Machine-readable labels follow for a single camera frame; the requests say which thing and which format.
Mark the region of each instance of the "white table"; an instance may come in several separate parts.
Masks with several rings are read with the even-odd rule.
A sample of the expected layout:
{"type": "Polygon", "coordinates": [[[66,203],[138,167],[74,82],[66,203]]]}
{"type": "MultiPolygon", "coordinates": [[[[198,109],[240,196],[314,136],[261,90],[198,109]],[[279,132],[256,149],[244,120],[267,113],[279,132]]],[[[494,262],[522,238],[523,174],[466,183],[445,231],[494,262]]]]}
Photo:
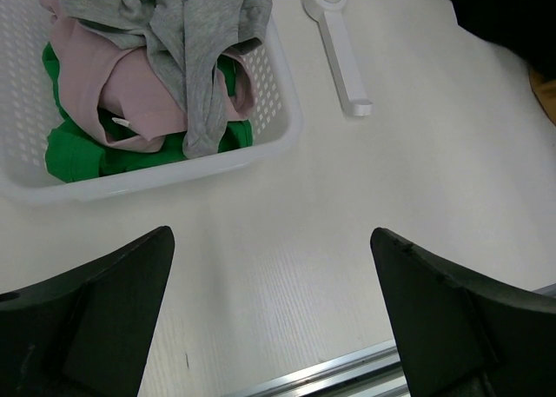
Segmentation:
{"type": "Polygon", "coordinates": [[[105,201],[0,200],[2,291],[173,228],[141,396],[230,393],[391,339],[377,226],[522,288],[556,282],[556,128],[519,59],[459,29],[447,0],[351,0],[374,113],[348,120],[301,0],[274,15],[306,117],[295,149],[105,201]]]}

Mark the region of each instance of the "laundry basket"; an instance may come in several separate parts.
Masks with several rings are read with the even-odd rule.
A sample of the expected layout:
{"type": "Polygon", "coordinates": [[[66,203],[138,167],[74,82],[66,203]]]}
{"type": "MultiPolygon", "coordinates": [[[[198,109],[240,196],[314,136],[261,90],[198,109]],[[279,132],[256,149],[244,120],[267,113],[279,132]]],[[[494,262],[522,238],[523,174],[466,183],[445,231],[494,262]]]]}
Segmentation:
{"type": "Polygon", "coordinates": [[[185,182],[280,154],[301,133],[301,108],[271,19],[265,45],[245,57],[256,82],[257,103],[249,118],[254,146],[84,182],[60,182],[44,164],[46,138],[62,122],[41,62],[50,17],[38,0],[0,0],[0,17],[2,195],[38,204],[87,201],[185,182]]]}

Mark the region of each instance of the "gray cloth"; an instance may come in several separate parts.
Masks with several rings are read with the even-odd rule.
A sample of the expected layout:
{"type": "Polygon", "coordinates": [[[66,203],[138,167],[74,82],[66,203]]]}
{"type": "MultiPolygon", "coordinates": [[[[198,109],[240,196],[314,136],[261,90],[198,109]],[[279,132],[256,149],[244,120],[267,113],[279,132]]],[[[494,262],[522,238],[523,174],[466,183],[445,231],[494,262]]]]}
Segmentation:
{"type": "Polygon", "coordinates": [[[272,0],[61,0],[68,16],[120,49],[147,46],[149,62],[188,112],[187,158],[218,152],[226,130],[225,89],[215,79],[227,48],[261,45],[272,0]]]}

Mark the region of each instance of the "white clamp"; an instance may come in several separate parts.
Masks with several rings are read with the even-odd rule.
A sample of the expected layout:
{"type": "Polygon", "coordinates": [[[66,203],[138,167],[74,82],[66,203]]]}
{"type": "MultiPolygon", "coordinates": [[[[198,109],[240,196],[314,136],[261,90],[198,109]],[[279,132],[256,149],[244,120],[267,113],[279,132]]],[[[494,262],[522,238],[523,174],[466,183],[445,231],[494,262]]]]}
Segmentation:
{"type": "Polygon", "coordinates": [[[304,0],[305,11],[319,23],[341,106],[349,116],[368,116],[373,104],[367,96],[355,61],[342,11],[348,0],[304,0]]]}

